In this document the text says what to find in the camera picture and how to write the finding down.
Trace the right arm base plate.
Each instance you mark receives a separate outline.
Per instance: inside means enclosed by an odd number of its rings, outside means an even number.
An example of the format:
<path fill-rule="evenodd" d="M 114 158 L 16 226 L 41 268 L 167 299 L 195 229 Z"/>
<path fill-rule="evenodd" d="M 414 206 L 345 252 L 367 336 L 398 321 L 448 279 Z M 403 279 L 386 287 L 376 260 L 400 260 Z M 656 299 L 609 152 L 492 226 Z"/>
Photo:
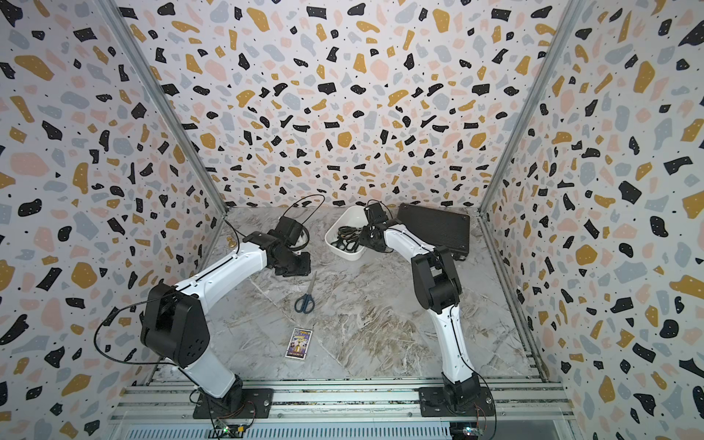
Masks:
<path fill-rule="evenodd" d="M 418 390 L 421 415 L 423 417 L 491 417 L 496 406 L 487 387 L 478 388 L 470 396 L 451 395 L 445 387 L 422 387 Z"/>

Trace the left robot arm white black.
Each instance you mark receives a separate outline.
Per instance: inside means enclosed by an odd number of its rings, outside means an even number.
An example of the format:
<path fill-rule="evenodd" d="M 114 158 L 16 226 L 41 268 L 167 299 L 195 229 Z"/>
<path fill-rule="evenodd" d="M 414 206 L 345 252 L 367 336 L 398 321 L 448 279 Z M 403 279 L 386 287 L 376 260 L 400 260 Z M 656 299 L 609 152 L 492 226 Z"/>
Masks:
<path fill-rule="evenodd" d="M 200 273 L 150 290 L 141 343 L 172 361 L 210 397 L 227 397 L 236 388 L 237 377 L 210 347 L 207 315 L 238 284 L 265 269 L 282 277 L 307 276 L 311 257 L 308 252 L 291 250 L 270 234 L 246 236 L 238 249 Z"/>

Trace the white plastic storage box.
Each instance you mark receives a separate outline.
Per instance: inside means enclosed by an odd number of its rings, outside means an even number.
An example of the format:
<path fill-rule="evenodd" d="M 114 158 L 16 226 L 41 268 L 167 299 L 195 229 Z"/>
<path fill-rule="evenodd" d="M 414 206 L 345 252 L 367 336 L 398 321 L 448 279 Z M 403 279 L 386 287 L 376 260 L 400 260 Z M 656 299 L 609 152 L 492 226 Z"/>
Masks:
<path fill-rule="evenodd" d="M 359 260 L 366 248 L 359 242 L 363 227 L 368 225 L 364 208 L 352 206 L 346 209 L 324 235 L 331 251 L 348 261 Z"/>

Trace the blue handled scissors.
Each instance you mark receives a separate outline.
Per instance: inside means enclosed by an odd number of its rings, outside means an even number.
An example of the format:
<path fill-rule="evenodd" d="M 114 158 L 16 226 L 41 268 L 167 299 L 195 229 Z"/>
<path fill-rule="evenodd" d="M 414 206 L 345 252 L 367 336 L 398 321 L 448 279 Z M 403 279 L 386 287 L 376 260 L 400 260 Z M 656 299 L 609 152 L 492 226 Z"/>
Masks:
<path fill-rule="evenodd" d="M 316 273 L 314 272 L 308 284 L 306 292 L 299 297 L 294 303 L 294 311 L 299 314 L 308 315 L 315 310 L 315 298 L 313 297 L 313 289 L 315 287 Z"/>

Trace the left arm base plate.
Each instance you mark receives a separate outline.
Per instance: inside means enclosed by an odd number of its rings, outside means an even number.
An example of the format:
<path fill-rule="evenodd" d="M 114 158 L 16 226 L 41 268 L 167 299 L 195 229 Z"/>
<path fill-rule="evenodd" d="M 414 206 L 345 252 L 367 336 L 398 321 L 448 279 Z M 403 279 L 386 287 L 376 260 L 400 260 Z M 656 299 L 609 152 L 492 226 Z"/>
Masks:
<path fill-rule="evenodd" d="M 200 392 L 192 413 L 196 420 L 266 419 L 271 411 L 274 390 L 235 387 L 222 398 Z"/>

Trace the black handled large scissors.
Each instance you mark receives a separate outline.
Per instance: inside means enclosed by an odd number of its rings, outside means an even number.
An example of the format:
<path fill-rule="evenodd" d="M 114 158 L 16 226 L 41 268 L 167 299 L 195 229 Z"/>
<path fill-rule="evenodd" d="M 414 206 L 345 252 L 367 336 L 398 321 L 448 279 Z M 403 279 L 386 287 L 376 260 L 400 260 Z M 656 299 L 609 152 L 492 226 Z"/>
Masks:
<path fill-rule="evenodd" d="M 337 229 L 337 238 L 331 243 L 331 245 L 338 250 L 346 252 L 348 254 L 356 253 L 359 251 L 359 239 L 361 235 L 361 227 L 350 227 L 349 225 L 343 225 Z"/>

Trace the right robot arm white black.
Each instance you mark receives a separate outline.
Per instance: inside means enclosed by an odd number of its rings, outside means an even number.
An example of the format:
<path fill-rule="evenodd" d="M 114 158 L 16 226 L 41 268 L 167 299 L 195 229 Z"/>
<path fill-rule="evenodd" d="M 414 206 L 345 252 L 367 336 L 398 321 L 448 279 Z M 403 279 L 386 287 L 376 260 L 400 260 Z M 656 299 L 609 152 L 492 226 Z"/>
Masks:
<path fill-rule="evenodd" d="M 453 413 L 466 410 L 480 396 L 481 379 L 462 335 L 462 286 L 451 251 L 424 242 L 401 224 L 365 225 L 359 243 L 378 252 L 395 251 L 410 262 L 415 297 L 429 313 L 440 346 L 445 405 Z"/>

